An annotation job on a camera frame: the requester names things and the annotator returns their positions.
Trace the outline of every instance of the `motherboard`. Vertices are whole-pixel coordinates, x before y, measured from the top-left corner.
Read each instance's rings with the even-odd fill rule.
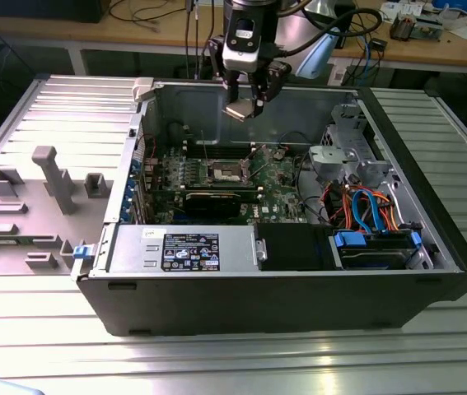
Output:
[[[287,155],[284,148],[265,144],[221,151],[226,154],[182,146],[146,159],[138,175],[133,222],[306,222],[295,185],[296,157]]]

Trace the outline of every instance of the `blue cable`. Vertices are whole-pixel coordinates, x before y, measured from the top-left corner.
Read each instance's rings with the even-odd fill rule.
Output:
[[[365,69],[363,70],[363,75],[359,79],[358,85],[360,86],[364,81],[367,80],[367,74],[368,74],[368,66],[369,63],[371,62],[371,49],[369,48],[369,45],[367,43],[367,40],[363,38],[363,36],[358,36],[359,39],[363,41],[363,44],[365,45],[365,52],[367,54],[367,62],[365,63]]]
[[[354,215],[354,219],[359,225],[362,226],[362,228],[367,233],[372,233],[371,228],[369,228],[367,224],[362,221],[362,219],[359,217],[359,213],[357,212],[357,200],[359,199],[359,195],[361,195],[362,193],[365,193],[368,196],[368,199],[371,201],[372,218],[374,219],[374,225],[376,226],[376,229],[378,229],[380,232],[385,230],[385,225],[383,224],[383,221],[380,217],[378,203],[376,202],[376,199],[374,198],[372,193],[370,193],[369,191],[360,189],[356,193],[354,193],[354,196],[352,198],[352,214]]]

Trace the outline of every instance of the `sticker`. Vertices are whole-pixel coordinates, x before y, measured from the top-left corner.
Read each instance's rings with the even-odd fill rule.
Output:
[[[166,235],[165,229],[161,231],[164,232],[164,245],[161,257],[161,269],[164,272],[220,270],[218,235]]]
[[[17,244],[16,240],[0,240],[0,244]]]
[[[142,231],[142,239],[161,239],[166,232],[164,228],[145,228]]]

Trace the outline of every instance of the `circuit board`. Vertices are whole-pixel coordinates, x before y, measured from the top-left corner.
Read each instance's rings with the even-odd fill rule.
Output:
[[[294,184],[294,164],[276,146],[259,146],[249,159],[193,158],[181,149],[164,153],[149,185],[158,224],[246,225],[256,222],[306,222]],[[241,199],[238,215],[199,218],[184,203],[193,195],[219,193]]]

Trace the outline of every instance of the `power supply label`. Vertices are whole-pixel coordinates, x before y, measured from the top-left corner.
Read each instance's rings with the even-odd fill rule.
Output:
[[[161,268],[164,272],[220,270],[218,235],[167,234]]]

